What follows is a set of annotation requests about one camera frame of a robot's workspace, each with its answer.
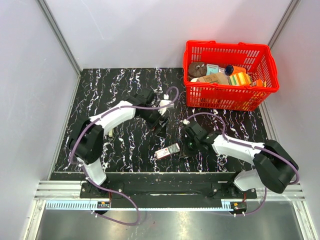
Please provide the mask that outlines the red white staple box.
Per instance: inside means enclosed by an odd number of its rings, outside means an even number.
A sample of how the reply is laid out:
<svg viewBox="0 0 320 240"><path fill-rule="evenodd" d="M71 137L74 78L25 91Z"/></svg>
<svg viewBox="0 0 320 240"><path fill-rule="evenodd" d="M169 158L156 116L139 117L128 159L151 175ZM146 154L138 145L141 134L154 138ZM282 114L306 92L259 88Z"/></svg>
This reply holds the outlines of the red white staple box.
<svg viewBox="0 0 320 240"><path fill-rule="evenodd" d="M167 146L165 148L162 148L160 150L157 150L155 152L155 157L159 160L159 159L165 158L167 156L170 156L172 154L179 153L180 151L181 151L181 148L180 148L179 144L175 143L175 144L172 144L172 145Z"/></svg>

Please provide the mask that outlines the cream white stapler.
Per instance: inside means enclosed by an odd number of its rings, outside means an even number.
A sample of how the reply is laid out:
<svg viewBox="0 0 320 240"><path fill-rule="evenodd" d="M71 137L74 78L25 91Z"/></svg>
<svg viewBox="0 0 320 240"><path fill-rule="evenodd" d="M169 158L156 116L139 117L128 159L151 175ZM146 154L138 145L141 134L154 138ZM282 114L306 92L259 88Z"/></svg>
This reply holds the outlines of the cream white stapler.
<svg viewBox="0 0 320 240"><path fill-rule="evenodd" d="M113 131L113 130L110 130L110 131L108 132L108 137L109 137L109 138L113 138L113 137L114 137L114 131Z"/></svg>

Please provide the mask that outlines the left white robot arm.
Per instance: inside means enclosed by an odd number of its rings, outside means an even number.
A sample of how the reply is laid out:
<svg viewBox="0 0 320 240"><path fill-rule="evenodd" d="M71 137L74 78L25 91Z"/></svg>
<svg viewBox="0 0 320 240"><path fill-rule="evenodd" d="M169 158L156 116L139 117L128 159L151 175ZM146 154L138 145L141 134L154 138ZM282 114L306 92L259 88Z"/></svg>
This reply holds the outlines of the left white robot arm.
<svg viewBox="0 0 320 240"><path fill-rule="evenodd" d="M96 197L103 198L109 190L100 157L104 138L111 130L128 120L141 118L155 135L166 136L166 111L174 103L165 94L159 106L152 107L155 97L154 91L145 89L141 94L121 100L107 111L76 121L68 142L69 162L84 168L88 179L93 182L90 190Z"/></svg>

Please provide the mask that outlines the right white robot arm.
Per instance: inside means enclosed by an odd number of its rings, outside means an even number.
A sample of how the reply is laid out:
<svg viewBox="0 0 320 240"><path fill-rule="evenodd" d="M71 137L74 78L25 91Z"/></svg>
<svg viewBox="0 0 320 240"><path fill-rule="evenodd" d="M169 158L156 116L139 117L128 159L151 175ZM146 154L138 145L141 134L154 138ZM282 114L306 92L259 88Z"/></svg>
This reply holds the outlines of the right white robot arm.
<svg viewBox="0 0 320 240"><path fill-rule="evenodd" d="M228 194L239 198L245 191L267 188L281 194L292 182L298 180L299 167L287 151L275 140L250 142L229 137L220 131L208 132L196 121L183 121L182 140L188 156L212 153L249 163L252 170L235 174L227 186Z"/></svg>

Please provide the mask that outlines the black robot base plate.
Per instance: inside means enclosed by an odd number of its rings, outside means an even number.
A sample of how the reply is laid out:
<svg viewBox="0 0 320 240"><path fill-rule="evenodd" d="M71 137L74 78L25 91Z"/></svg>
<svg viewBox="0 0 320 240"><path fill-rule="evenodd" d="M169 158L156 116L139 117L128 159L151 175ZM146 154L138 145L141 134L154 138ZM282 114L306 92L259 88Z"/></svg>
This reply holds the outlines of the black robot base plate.
<svg viewBox="0 0 320 240"><path fill-rule="evenodd" d="M115 173L107 174L103 187L130 197L142 209L223 208L222 200L257 199L255 189L245 192L232 186L234 173Z"/></svg>

